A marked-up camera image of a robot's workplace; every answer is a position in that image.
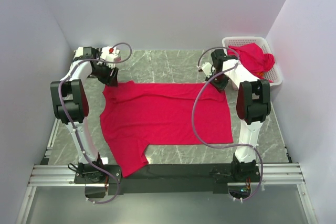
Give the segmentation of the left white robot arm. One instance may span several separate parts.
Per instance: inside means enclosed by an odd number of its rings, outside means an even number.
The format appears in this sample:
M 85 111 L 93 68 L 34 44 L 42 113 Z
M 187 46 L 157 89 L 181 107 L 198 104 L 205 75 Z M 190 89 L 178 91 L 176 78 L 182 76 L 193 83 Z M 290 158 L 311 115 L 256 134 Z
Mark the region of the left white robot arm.
M 50 84 L 54 115 L 66 126 L 78 152 L 78 164 L 68 164 L 76 184 L 103 183 L 108 176 L 88 128 L 89 104 L 84 83 L 89 76 L 107 86 L 117 86 L 120 50 L 117 47 L 79 47 L 65 77 Z

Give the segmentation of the red t-shirt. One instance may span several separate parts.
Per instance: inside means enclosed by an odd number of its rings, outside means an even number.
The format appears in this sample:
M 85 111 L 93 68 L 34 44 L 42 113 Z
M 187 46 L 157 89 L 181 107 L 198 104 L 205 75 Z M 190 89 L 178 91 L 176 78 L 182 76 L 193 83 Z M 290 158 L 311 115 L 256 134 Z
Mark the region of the red t-shirt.
M 149 163 L 148 145 L 199 145 L 193 125 L 208 144 L 233 143 L 225 93 L 209 85 L 198 99 L 202 87 L 129 81 L 104 88 L 101 130 L 123 177 Z

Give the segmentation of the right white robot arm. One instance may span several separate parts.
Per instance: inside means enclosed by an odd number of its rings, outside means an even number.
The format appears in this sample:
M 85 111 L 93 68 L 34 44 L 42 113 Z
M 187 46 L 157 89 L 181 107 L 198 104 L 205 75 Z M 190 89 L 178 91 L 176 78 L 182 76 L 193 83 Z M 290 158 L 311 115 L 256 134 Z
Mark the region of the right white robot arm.
M 212 64 L 205 63 L 201 70 L 206 80 L 219 92 L 231 81 L 238 88 L 236 112 L 240 119 L 239 146 L 231 163 L 230 175 L 241 182 L 252 175 L 259 175 L 256 152 L 260 129 L 271 111 L 270 83 L 250 73 L 237 58 L 237 53 L 228 55 L 223 48 L 211 53 Z

